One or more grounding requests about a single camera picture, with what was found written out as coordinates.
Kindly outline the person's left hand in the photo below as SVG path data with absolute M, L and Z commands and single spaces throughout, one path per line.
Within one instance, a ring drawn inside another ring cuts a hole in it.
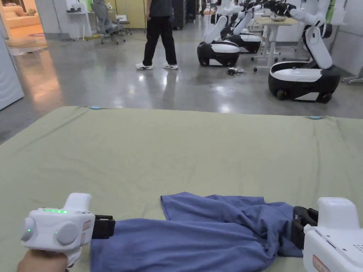
M 17 272 L 68 272 L 68 258 L 62 253 L 28 250 L 17 264 Z

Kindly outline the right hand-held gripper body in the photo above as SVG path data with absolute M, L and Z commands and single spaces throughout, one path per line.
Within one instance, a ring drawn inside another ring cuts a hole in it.
M 302 250 L 307 272 L 361 272 L 363 229 L 355 205 L 346 198 L 321 197 L 318 210 L 293 209 L 291 240 Z

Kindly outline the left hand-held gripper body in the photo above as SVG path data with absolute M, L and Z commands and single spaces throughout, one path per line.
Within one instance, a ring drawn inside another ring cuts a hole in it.
M 30 250 L 62 253 L 68 258 L 67 266 L 72 266 L 92 239 L 114 235 L 114 218 L 90 212 L 91 198 L 87 193 L 71 193 L 62 208 L 30 211 L 24 219 L 22 245 Z

